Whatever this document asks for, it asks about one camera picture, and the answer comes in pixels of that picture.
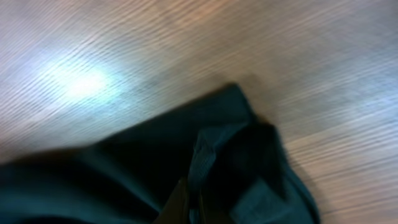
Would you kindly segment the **black t-shirt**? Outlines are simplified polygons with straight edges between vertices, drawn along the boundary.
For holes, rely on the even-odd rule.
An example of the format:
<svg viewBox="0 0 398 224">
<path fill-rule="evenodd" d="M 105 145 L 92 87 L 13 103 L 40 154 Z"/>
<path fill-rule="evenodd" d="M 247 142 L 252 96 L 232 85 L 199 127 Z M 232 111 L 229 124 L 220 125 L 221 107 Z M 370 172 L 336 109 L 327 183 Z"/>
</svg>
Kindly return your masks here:
<svg viewBox="0 0 398 224">
<path fill-rule="evenodd" d="M 237 85 L 92 145 L 1 166 L 2 223 L 320 223 Z"/>
</svg>

